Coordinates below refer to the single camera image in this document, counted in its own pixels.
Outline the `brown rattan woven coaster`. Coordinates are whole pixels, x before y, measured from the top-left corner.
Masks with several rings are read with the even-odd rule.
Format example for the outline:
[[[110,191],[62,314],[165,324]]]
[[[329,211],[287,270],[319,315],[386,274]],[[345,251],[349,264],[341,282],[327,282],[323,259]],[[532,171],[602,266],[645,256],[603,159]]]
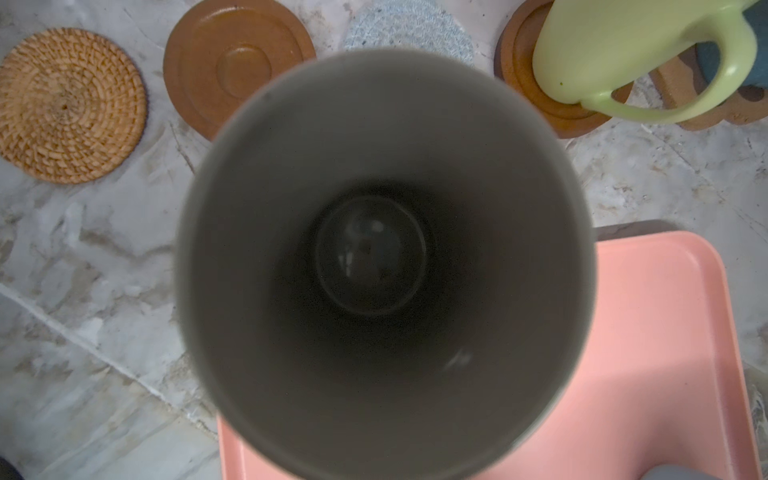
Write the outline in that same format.
[[[81,184],[107,175],[139,144],[147,114],[135,63],[93,32],[48,29],[1,62],[1,156],[36,179]]]

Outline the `blue mug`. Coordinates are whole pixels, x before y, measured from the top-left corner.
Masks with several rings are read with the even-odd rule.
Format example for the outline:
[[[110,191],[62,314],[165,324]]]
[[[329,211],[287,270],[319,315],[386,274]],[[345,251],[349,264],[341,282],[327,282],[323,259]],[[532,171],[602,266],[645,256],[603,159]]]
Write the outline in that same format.
[[[696,45],[697,60],[708,83],[722,93],[746,87],[767,88],[767,2],[729,1],[702,19],[706,43]]]

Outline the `light blue woven coaster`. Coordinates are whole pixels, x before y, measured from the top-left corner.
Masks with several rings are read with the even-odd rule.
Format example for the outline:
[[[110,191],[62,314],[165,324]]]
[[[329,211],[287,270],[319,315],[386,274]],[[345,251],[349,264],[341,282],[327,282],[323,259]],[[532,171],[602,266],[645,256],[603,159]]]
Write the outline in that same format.
[[[474,63],[471,37],[435,1],[370,1],[352,17],[342,47],[420,50]]]

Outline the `light brown wooden coaster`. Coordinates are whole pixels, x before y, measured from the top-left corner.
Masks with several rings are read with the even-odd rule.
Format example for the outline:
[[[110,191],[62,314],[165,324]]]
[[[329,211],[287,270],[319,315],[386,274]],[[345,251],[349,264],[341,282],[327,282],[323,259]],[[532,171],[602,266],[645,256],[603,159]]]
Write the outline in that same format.
[[[611,117],[563,104],[549,98],[537,84],[532,67],[536,41],[552,1],[527,0],[512,14],[501,32],[494,55],[494,73],[523,95],[545,118],[557,136],[571,139],[586,135]]]

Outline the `green mug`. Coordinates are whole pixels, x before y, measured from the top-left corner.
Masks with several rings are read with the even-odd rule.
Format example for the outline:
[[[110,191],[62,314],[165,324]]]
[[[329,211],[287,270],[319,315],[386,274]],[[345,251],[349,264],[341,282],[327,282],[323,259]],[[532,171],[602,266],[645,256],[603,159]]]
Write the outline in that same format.
[[[714,88],[667,110],[613,99],[618,88],[678,56],[702,38],[698,25],[729,1],[556,1],[546,17],[532,67],[541,90],[563,104],[640,123],[674,124],[704,114],[736,89]]]

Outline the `dark grey mug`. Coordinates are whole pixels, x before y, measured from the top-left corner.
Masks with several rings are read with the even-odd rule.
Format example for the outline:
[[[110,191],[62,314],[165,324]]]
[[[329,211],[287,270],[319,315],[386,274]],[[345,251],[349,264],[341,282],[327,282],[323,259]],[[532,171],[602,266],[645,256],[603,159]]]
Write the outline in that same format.
[[[368,49],[271,82],[216,136],[175,256],[195,372],[302,479],[466,479],[541,425],[591,327],[573,166],[499,79]]]

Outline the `dark brown wooden coaster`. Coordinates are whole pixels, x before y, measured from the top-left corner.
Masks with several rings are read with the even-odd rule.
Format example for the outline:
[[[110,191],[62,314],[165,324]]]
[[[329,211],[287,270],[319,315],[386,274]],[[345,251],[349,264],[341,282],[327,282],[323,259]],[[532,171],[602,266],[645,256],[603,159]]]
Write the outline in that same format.
[[[316,51],[303,23],[277,1],[202,1],[175,25],[163,76],[181,118],[211,140],[258,89]]]

